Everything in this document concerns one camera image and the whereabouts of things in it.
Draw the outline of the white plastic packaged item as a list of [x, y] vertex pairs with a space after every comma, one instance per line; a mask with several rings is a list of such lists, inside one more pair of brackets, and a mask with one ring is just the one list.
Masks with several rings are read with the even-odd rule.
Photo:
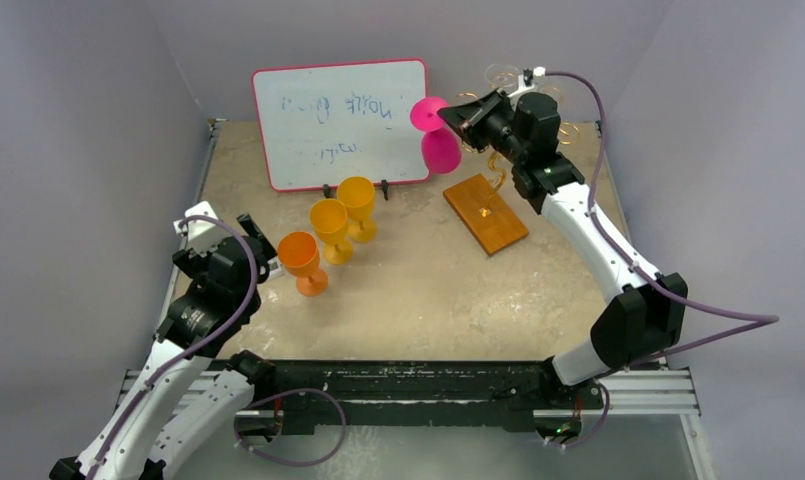
[[267, 262], [268, 278], [275, 279], [284, 275], [284, 269], [277, 258], [270, 259]]

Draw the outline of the orange wine glass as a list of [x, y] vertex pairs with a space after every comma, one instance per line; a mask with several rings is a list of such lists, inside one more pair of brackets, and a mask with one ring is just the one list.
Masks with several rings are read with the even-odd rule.
[[297, 291], [303, 296], [322, 294], [328, 276], [320, 267], [320, 254], [315, 238], [308, 232], [295, 231], [278, 244], [278, 258], [284, 269], [296, 278]]

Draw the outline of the pink wine glass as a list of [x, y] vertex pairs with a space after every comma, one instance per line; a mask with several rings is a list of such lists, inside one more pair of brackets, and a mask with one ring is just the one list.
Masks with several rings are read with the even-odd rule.
[[462, 159], [456, 137], [439, 116], [439, 111], [448, 106], [440, 97], [427, 96], [417, 101], [409, 113], [411, 125], [423, 133], [421, 154], [432, 174], [448, 174], [457, 169]]

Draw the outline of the yellow wine glass front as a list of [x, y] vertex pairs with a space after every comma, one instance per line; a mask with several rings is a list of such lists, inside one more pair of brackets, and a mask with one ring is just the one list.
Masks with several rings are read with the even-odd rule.
[[316, 236], [323, 243], [324, 259], [332, 265], [351, 260], [354, 248], [348, 240], [348, 212], [342, 202], [323, 199], [310, 209], [309, 219]]

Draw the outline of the yellow wine glass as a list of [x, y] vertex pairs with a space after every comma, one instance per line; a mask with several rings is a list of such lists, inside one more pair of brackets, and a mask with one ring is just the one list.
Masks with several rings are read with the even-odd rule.
[[348, 240], [348, 212], [342, 202], [323, 199], [310, 209], [309, 219], [316, 236], [323, 243], [324, 259], [332, 265], [351, 260], [354, 248]]
[[348, 214], [348, 236], [355, 242], [368, 243], [377, 234], [377, 226], [371, 218], [375, 197], [375, 185], [365, 177], [349, 177], [337, 188], [337, 199]]

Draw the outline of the gold wire wine glass rack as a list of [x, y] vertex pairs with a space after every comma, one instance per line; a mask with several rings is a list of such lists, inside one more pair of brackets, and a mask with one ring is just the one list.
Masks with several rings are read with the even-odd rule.
[[444, 191], [444, 198], [488, 255], [528, 235], [528, 229], [498, 193], [507, 178], [538, 214], [548, 196], [567, 185], [585, 182], [579, 169], [559, 151], [561, 117], [557, 103], [534, 91], [510, 102], [514, 132], [527, 145], [527, 156], [513, 163], [486, 147], [483, 151], [491, 151], [488, 168], [497, 174], [497, 183], [478, 175]]

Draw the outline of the red framed whiteboard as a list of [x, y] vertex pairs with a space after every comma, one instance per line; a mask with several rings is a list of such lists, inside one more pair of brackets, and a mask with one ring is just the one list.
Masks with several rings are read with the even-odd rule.
[[410, 123], [427, 94], [420, 59], [259, 69], [251, 76], [271, 187], [320, 190], [360, 176], [427, 180], [422, 132]]

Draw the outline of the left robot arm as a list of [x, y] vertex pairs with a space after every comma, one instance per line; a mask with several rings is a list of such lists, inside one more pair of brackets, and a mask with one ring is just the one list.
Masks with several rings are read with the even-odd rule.
[[207, 395], [181, 413], [185, 392], [223, 345], [262, 305], [258, 293], [277, 270], [277, 252], [247, 213], [238, 229], [205, 202], [175, 222], [187, 239], [173, 264], [191, 280], [156, 330], [138, 378], [96, 439], [80, 454], [58, 460], [52, 479], [172, 479], [227, 417], [241, 406], [262, 409], [276, 382], [255, 354], [239, 355]]

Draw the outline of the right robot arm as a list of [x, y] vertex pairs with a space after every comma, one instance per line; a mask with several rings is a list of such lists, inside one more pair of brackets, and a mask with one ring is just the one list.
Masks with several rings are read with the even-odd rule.
[[631, 248], [591, 201], [590, 186], [558, 149], [554, 99], [529, 92], [513, 101], [495, 90], [438, 115], [465, 144], [491, 148], [511, 162], [515, 189], [567, 238], [607, 303], [586, 340], [544, 361], [539, 392], [547, 404], [562, 407], [577, 396], [579, 384], [679, 342], [684, 307], [672, 297], [687, 295], [685, 280], [661, 273]]

